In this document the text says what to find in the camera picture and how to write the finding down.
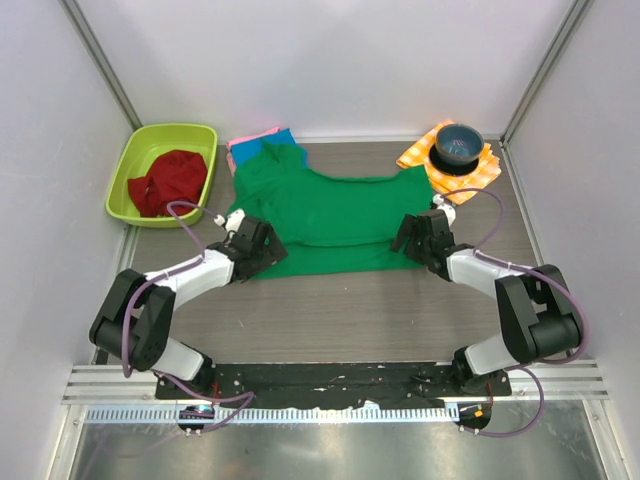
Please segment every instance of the orange checkered cloth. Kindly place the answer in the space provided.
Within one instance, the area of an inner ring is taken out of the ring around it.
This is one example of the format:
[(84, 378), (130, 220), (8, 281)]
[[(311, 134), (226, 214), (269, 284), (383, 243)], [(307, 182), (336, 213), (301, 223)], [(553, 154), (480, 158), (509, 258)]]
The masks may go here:
[[(460, 177), (447, 175), (431, 165), (429, 161), (429, 150), (436, 142), (436, 135), (442, 127), (451, 123), (453, 122), (449, 121), (436, 125), (420, 140), (409, 147), (407, 151), (396, 160), (396, 163), (402, 168), (424, 165), (429, 180), (431, 180), (431, 186), (438, 193), (449, 193), (459, 188), (468, 187), (485, 188), (502, 173), (502, 170), (500, 170), (500, 159), (493, 154), (491, 146), (488, 143), (484, 144), (484, 148), (482, 152), (480, 152), (478, 168), (469, 175)], [(447, 197), (447, 199), (456, 205), (462, 205), (476, 193), (477, 192), (456, 193), (455, 195)]]

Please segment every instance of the black mounting plate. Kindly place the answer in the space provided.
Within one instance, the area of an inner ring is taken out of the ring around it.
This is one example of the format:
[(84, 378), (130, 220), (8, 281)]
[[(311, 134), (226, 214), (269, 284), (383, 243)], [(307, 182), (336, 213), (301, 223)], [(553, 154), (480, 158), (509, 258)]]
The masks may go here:
[[(381, 409), (441, 407), (440, 397), (487, 396), (456, 384), (450, 365), (428, 363), (231, 363), (217, 365), (215, 391), (221, 398), (252, 391), (250, 408), (344, 409), (366, 400)], [(188, 399), (170, 382), (158, 383), (156, 398)], [(508, 375), (494, 374), (494, 397), (511, 395)]]

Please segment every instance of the green shirt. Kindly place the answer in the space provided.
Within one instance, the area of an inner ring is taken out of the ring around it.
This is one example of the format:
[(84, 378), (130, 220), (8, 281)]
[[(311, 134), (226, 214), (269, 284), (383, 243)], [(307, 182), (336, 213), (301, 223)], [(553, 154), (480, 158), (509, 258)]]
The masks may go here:
[(259, 278), (419, 266), (389, 246), (405, 214), (430, 207), (423, 167), (392, 177), (329, 177), (303, 165), (300, 147), (262, 143), (236, 171), (230, 210), (270, 222), (289, 253)]

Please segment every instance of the white wall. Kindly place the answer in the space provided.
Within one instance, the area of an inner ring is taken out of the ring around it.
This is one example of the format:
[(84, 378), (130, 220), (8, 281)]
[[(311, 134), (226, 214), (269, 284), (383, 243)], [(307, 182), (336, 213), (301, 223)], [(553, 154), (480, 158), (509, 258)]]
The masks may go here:
[(506, 128), (570, 0), (81, 0), (145, 123), (297, 137)]
[(594, 2), (513, 142), (545, 260), (590, 315), (640, 460), (640, 3)]
[(0, 65), (0, 465), (30, 480), (115, 273), (104, 196), (130, 129), (56, 1), (3, 4)]

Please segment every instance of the lime green tub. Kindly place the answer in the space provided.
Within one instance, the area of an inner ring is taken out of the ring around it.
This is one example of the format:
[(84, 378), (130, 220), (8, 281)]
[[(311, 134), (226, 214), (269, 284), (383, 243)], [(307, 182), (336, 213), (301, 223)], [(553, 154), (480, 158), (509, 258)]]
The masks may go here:
[[(207, 178), (198, 201), (198, 205), (203, 207), (211, 190), (217, 145), (218, 134), (204, 125), (163, 123), (136, 130), (127, 142), (113, 174), (107, 195), (107, 211), (111, 216), (138, 227), (177, 227), (178, 222), (173, 217), (141, 217), (129, 197), (127, 180), (146, 175), (154, 160), (163, 153), (171, 150), (197, 152), (202, 155), (207, 166)], [(194, 209), (180, 218), (187, 225), (193, 225), (201, 216), (202, 210)]]

